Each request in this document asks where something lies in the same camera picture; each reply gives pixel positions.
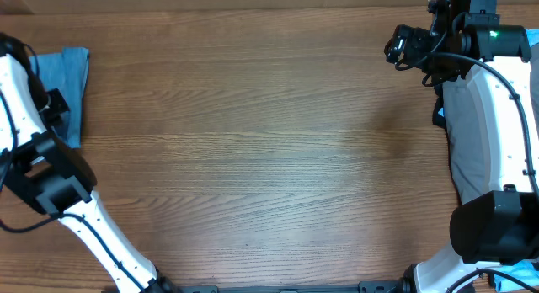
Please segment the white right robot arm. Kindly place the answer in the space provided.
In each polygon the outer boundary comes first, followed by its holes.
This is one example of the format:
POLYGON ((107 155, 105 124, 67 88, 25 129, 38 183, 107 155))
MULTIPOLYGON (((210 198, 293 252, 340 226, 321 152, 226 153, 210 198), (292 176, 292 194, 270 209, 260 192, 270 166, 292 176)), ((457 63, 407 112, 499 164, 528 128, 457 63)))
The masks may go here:
POLYGON ((398 292, 455 292, 538 255, 538 136, 531 48, 515 25, 399 25, 385 47, 441 92, 451 176, 461 204, 450 240, 412 265, 398 292))

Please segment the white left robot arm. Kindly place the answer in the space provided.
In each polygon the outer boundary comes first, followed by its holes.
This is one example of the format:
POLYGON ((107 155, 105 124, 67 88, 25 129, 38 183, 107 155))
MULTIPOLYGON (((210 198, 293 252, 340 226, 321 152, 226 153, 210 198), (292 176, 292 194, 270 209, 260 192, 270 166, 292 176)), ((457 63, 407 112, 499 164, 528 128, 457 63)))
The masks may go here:
POLYGON ((33 50, 1 36, 1 185, 45 219, 58 221, 87 246, 120 292, 175 292, 170 279, 129 242, 109 216, 85 159, 54 128, 69 110, 58 89, 45 90, 33 50))

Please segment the light blue denim jeans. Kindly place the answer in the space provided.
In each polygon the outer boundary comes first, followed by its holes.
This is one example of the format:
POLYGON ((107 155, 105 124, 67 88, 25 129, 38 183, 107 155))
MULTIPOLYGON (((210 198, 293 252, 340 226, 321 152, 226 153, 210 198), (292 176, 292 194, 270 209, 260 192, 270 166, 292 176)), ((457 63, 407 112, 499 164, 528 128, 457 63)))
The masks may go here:
POLYGON ((61 114, 61 124, 55 127, 55 133, 69 147, 80 148, 89 49, 63 47, 61 52, 31 57, 30 63, 34 72, 40 71, 39 78, 45 89, 57 88, 69 108, 61 114))

